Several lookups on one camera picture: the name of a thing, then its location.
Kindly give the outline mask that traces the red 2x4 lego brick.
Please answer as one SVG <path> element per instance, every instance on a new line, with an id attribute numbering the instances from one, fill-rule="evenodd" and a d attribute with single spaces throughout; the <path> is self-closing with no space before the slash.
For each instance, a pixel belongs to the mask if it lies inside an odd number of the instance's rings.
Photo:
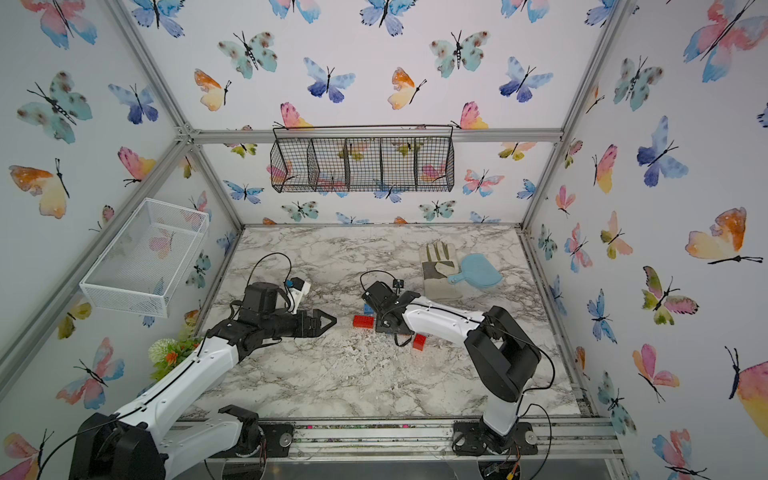
<path id="1" fill-rule="evenodd" d="M 353 317 L 353 327 L 358 329 L 374 329 L 375 318 L 367 315 L 355 315 Z"/>

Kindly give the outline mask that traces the red 2x2 lego brick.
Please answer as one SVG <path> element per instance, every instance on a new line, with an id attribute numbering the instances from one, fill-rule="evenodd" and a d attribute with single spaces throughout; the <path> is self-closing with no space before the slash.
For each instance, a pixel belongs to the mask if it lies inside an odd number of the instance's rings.
<path id="1" fill-rule="evenodd" d="M 422 334 L 416 334 L 412 339 L 412 347 L 418 351 L 423 351 L 426 342 L 426 337 Z"/>

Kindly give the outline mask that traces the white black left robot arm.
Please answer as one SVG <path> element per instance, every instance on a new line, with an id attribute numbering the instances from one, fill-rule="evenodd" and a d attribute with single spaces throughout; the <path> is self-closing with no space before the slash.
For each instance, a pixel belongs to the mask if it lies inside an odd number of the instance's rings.
<path id="1" fill-rule="evenodd" d="M 267 430 L 257 413 L 227 405 L 196 427 L 172 428 L 209 388 L 253 352 L 285 338 L 317 338 L 336 325 L 320 310 L 301 310 L 308 291 L 267 282 L 249 285 L 227 318 L 163 379 L 111 415 L 94 414 L 73 435 L 72 479 L 174 479 L 221 452 L 268 457 Z"/>

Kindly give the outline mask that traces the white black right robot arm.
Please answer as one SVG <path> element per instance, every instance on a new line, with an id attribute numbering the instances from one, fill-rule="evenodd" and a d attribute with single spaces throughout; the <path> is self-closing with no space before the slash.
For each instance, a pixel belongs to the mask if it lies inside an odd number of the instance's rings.
<path id="1" fill-rule="evenodd" d="M 463 310 L 416 292 L 398 294 L 381 281 L 365 289 L 362 299 L 395 335 L 433 336 L 464 347 L 488 392 L 482 427 L 495 440 L 511 437 L 519 402 L 543 353 L 507 310 Z"/>

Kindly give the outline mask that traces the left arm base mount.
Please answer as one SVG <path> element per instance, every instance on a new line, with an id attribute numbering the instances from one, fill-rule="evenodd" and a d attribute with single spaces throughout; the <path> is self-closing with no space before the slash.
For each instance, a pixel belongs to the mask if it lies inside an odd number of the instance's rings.
<path id="1" fill-rule="evenodd" d="M 295 426 L 292 423 L 246 422 L 235 445 L 217 454 L 217 457 L 261 460 L 287 458 L 294 435 Z"/>

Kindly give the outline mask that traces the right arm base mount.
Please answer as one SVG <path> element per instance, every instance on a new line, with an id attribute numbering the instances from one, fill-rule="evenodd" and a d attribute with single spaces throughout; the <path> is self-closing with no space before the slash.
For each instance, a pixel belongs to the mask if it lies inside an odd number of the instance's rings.
<path id="1" fill-rule="evenodd" d="M 477 420 L 453 423 L 451 450 L 458 456 L 499 454 L 517 457 L 536 455 L 538 446 L 528 422 L 517 422 L 509 433 L 501 435 Z"/>

